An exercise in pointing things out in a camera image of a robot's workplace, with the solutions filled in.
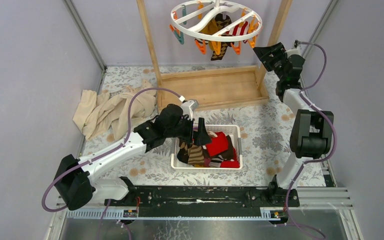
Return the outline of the white plastic basket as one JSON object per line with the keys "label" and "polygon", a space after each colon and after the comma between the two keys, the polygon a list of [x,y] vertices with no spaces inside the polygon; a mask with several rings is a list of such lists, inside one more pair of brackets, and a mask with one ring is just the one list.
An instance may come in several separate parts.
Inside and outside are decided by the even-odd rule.
{"label": "white plastic basket", "polygon": [[211,142],[205,145],[173,141],[170,164],[176,171],[232,173],[243,164],[240,128],[237,125],[206,125]]}

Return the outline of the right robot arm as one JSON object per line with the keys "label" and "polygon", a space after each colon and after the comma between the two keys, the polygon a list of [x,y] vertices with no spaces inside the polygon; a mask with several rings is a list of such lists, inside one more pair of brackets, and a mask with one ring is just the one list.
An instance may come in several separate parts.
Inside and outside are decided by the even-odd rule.
{"label": "right robot arm", "polygon": [[279,206],[292,197],[294,185],[307,164],[322,163],[334,154],[337,145],[334,115],[317,107],[307,97],[300,82],[305,59],[297,48],[286,50],[279,42],[254,47],[253,51],[264,68],[279,78],[275,93],[295,115],[289,139],[290,156],[266,190],[267,201]]}

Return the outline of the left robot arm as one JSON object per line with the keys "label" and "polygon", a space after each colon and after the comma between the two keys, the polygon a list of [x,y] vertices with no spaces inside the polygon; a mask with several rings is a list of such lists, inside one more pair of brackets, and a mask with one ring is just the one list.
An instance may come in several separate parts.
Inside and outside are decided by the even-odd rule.
{"label": "left robot arm", "polygon": [[117,165],[161,146],[166,139],[176,138],[186,145],[204,146],[211,143],[205,120],[200,117],[194,125],[191,101],[182,105],[169,104],[159,115],[138,125],[119,142],[92,155],[75,158],[69,154],[62,158],[52,186],[61,196],[65,207],[78,210],[91,200],[118,200],[128,206],[135,200],[135,192],[117,178],[100,177]]}

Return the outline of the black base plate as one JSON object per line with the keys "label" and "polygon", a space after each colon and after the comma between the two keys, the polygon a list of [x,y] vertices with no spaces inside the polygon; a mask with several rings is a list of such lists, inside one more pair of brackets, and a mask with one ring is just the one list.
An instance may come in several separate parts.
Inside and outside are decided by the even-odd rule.
{"label": "black base plate", "polygon": [[298,192],[251,186],[134,186],[111,207],[132,207],[140,217],[259,217],[261,208],[300,206]]}

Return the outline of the wooden hanging rack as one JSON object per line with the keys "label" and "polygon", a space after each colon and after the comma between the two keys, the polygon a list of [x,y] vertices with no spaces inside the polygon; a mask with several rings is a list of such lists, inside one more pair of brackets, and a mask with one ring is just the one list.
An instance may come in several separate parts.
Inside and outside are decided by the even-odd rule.
{"label": "wooden hanging rack", "polygon": [[199,102],[198,110],[214,110],[267,104],[263,66],[215,68],[161,74],[145,3],[137,1],[157,86]]}

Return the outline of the brown tan striped sock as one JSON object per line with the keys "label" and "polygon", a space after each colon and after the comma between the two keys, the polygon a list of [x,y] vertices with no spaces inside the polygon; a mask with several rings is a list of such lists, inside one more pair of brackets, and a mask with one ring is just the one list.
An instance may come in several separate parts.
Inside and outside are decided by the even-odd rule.
{"label": "brown tan striped sock", "polygon": [[205,167],[205,156],[204,151],[207,150],[206,145],[195,145],[195,144],[187,144],[186,145],[186,155],[187,160],[186,163],[188,165],[192,165],[197,168]]}

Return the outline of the beige crumpled cloth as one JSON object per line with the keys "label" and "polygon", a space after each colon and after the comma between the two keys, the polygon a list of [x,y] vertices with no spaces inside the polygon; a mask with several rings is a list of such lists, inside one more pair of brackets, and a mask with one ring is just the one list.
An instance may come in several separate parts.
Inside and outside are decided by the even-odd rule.
{"label": "beige crumpled cloth", "polygon": [[108,92],[97,94],[96,91],[84,89],[72,120],[87,141],[109,129],[112,129],[114,139],[119,140],[130,131],[128,120],[133,127],[153,114],[157,103],[156,90],[141,93],[129,109],[134,95],[151,87],[151,83],[144,79],[140,87],[128,85],[123,92],[113,96]]}

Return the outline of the red white striped sock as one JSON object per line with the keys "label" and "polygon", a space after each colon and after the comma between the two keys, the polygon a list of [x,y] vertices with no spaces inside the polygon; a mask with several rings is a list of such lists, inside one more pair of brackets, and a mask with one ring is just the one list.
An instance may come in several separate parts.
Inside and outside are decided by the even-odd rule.
{"label": "red white striped sock", "polygon": [[234,28],[230,29],[226,32],[230,36],[243,36],[248,34],[248,30],[250,27],[249,21],[244,21],[236,25]]}

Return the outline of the mustard yellow sock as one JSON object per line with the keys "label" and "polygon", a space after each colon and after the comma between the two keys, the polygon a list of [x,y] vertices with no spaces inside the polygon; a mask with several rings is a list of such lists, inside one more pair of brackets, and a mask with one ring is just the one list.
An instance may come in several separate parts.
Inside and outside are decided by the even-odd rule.
{"label": "mustard yellow sock", "polygon": [[[201,34],[213,35],[219,31],[219,27],[215,19],[212,19],[201,31]],[[222,53],[222,43],[219,41],[207,41],[204,39],[196,38],[195,45],[198,47],[199,51],[205,55],[207,53],[207,45],[212,50],[211,59],[215,61],[221,56]]]}

